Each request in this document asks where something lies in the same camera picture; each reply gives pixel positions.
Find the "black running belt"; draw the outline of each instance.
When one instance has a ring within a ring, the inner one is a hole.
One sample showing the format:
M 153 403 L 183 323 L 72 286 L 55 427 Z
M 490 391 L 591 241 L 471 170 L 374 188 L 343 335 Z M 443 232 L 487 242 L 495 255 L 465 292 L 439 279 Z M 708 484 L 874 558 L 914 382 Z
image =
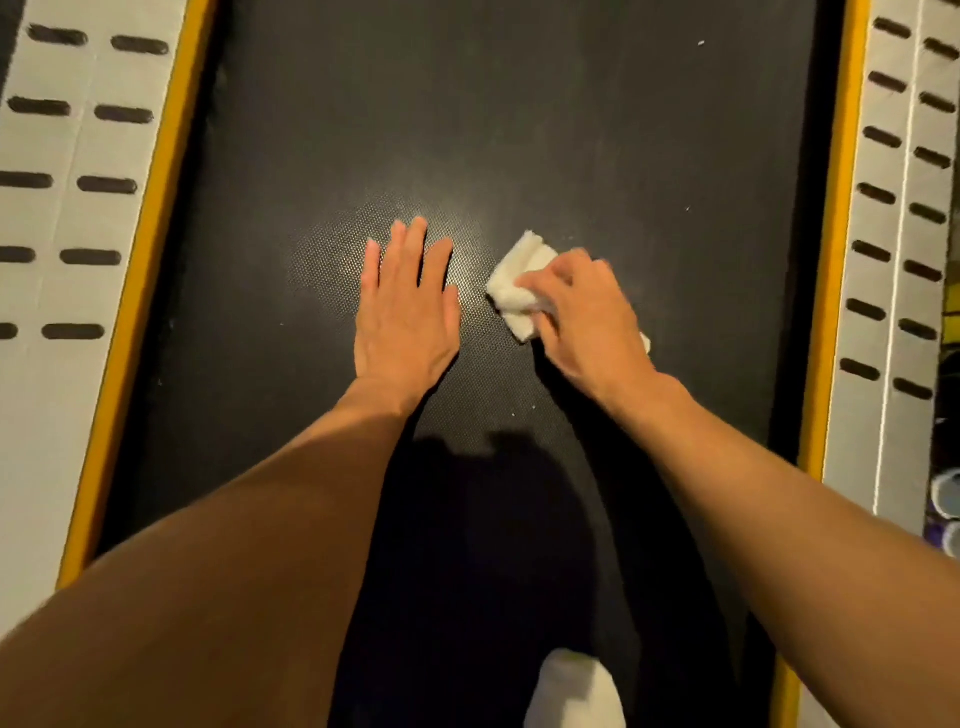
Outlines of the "black running belt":
M 25 2 L 26 0 L 0 0 L 0 94 L 7 83 Z
M 813 4 L 228 11 L 102 548 L 336 402 L 364 242 L 422 214 L 456 243 L 463 347 L 391 466 L 333 724 L 518 725 L 561 646 L 602 660 L 637 724 L 732 710 L 729 576 L 484 283 L 528 229 L 606 258 L 657 365 L 767 442 Z

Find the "towel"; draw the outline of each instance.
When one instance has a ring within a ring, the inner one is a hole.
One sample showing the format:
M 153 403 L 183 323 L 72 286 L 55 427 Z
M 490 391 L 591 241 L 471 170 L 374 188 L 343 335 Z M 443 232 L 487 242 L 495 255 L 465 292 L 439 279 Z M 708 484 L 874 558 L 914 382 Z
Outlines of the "towel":
M 537 328 L 530 311 L 552 313 L 550 302 L 538 298 L 525 288 L 517 288 L 514 281 L 529 271 L 541 271 L 557 257 L 557 251 L 543 242 L 543 238 L 533 231 L 523 234 L 516 245 L 493 269 L 487 281 L 487 295 L 500 312 L 507 327 L 521 344 L 537 335 Z M 650 339 L 643 336 L 643 345 L 650 353 Z
M 555 649 L 540 680 L 523 728 L 626 728 L 620 693 L 599 660 Z

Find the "yellow edge strip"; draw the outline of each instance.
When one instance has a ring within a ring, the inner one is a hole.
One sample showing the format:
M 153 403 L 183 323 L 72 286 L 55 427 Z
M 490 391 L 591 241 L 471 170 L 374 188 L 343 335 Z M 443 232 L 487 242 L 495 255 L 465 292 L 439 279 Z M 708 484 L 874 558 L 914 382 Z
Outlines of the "yellow edge strip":
M 801 430 L 800 467 L 823 478 L 827 452 L 827 424 L 833 360 L 840 320 L 840 292 L 853 187 L 853 164 L 860 135 L 860 93 L 870 25 L 870 0 L 848 0 L 843 47 L 833 119 L 827 207 L 824 212 L 823 247 L 817 274 L 817 295 L 810 332 L 810 358 L 806 375 L 804 422 Z M 770 705 L 774 728 L 797 728 L 800 713 L 800 678 L 778 655 Z
M 946 313 L 960 313 L 960 283 L 954 283 L 947 287 L 947 304 L 944 306 Z
M 177 197 L 180 165 L 190 133 L 214 7 L 215 0 L 189 0 L 184 14 L 150 177 L 110 342 L 107 368 L 60 562 L 58 589 L 80 576 L 100 537 L 113 466 L 123 436 L 140 345 L 154 295 L 156 272 Z

